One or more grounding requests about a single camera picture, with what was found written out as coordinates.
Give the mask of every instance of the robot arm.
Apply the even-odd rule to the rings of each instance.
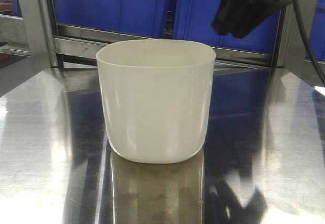
[[[220,35],[243,38],[290,3],[292,0],[222,0],[212,26]]]

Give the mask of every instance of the floor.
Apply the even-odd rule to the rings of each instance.
[[[0,97],[34,75],[30,57],[16,57],[13,62],[0,60]]]

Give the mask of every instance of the blue crate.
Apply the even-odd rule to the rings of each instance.
[[[325,3],[317,4],[310,43],[317,60],[325,61]]]
[[[279,12],[245,38],[237,39],[231,34],[220,36],[211,27],[220,3],[221,0],[177,0],[173,38],[240,50],[273,52]]]
[[[54,0],[58,22],[150,37],[164,32],[169,0]]]
[[[12,15],[21,17],[22,15],[20,10],[19,0],[11,0],[11,4],[12,4]]]

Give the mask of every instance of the plastic container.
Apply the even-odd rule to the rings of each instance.
[[[221,0],[177,0],[174,39],[193,40],[213,46],[272,53],[279,13],[261,23],[243,39],[218,35],[211,27]]]
[[[20,10],[19,0],[11,0],[11,4],[12,4],[12,15],[21,17],[22,15]]]
[[[317,60],[325,61],[325,0],[318,0],[310,43]]]
[[[169,0],[54,0],[58,22],[150,37],[164,32]]]
[[[184,161],[207,130],[215,52],[181,40],[113,43],[97,55],[109,142],[130,161]]]

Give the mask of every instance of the cup rim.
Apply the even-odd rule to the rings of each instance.
[[[192,64],[192,65],[179,65],[179,66],[136,66],[136,65],[121,65],[121,64],[116,64],[116,63],[112,63],[112,62],[108,62],[108,61],[104,61],[100,58],[101,54],[106,51],[107,49],[110,49],[114,46],[119,46],[123,43],[137,43],[137,42],[165,42],[168,41],[170,43],[189,43],[189,44],[195,44],[195,45],[200,45],[201,47],[205,47],[207,52],[209,52],[210,54],[207,54],[207,59],[206,61],[202,62],[202,63],[198,63],[198,64]],[[110,66],[116,66],[116,67],[126,67],[126,68],[138,68],[138,69],[176,69],[176,68],[190,68],[190,67],[199,67],[199,66],[204,66],[206,64],[209,63],[214,63],[216,59],[216,53],[215,51],[206,44],[203,44],[201,42],[196,42],[196,41],[189,41],[189,40],[169,40],[169,39],[137,39],[137,40],[125,40],[125,41],[118,41],[109,45],[106,45],[105,47],[103,47],[102,49],[100,49],[97,53],[96,53],[96,60],[97,62],[101,62],[103,64],[106,65],[110,65]]]

